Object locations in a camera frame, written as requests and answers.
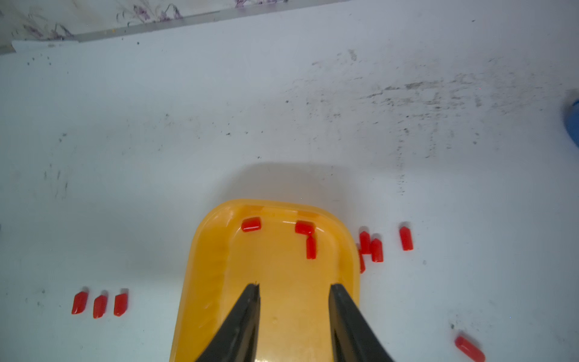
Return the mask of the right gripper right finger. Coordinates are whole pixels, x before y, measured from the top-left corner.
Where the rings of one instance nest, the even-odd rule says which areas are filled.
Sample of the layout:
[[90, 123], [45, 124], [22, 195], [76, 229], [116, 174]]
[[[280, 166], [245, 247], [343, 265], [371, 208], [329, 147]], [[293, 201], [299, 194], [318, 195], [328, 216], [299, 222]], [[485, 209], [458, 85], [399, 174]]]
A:
[[334, 361], [394, 361], [341, 284], [330, 287], [329, 311]]

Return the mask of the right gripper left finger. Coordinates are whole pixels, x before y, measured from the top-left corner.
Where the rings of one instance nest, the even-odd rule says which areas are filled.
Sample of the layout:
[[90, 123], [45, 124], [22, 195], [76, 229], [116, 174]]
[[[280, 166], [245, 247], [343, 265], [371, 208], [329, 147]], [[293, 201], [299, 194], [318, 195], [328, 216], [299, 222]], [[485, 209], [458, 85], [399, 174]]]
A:
[[259, 285], [248, 284], [196, 361], [255, 361], [260, 307]]

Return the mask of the yellow plastic storage box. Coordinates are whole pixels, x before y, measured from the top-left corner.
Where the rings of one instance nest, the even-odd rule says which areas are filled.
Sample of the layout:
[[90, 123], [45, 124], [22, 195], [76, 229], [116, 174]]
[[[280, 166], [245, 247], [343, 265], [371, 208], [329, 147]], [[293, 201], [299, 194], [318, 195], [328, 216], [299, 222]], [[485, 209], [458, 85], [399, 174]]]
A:
[[[251, 217], [262, 229], [242, 232]], [[316, 259], [306, 257], [308, 237], [295, 233], [298, 220], [316, 227]], [[170, 360], [196, 360], [248, 284], [260, 289], [256, 360], [330, 361], [330, 287], [341, 284], [359, 300], [357, 245], [320, 208], [247, 199], [218, 206], [192, 240]]]

